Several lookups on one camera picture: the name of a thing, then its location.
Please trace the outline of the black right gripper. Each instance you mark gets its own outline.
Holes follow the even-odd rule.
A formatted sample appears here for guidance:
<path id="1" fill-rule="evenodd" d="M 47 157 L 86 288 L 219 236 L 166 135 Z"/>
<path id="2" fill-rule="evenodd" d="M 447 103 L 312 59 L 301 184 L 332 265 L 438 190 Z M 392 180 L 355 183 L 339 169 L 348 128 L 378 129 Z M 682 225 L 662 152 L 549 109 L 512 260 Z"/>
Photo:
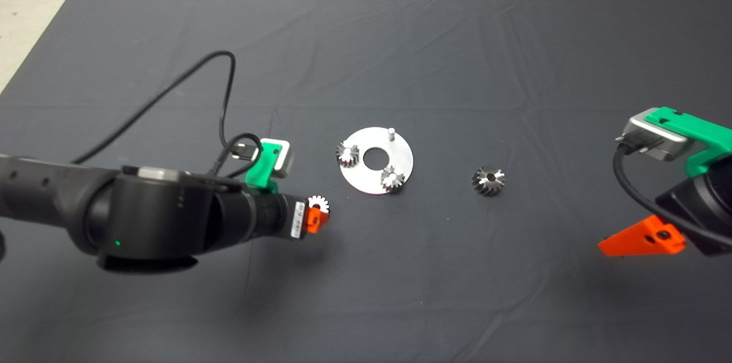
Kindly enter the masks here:
<path id="1" fill-rule="evenodd" d="M 709 170 L 685 179 L 657 196 L 655 202 L 703 230 L 730 238 L 730 196 L 730 171 Z M 684 235 L 673 224 L 656 215 L 646 217 L 598 243 L 601 253 L 609 257 L 678 254 L 686 247 Z"/>

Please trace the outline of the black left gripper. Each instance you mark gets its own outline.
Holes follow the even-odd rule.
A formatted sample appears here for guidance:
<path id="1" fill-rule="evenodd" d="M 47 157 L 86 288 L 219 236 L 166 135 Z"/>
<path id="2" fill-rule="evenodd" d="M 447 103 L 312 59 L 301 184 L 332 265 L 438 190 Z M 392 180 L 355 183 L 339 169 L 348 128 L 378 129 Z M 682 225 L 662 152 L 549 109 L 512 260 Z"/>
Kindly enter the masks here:
<path id="1" fill-rule="evenodd" d="M 306 233 L 318 233 L 329 220 L 329 209 L 309 208 L 304 197 L 251 192 L 241 195 L 249 209 L 242 244 L 264 236 L 300 241 Z"/>

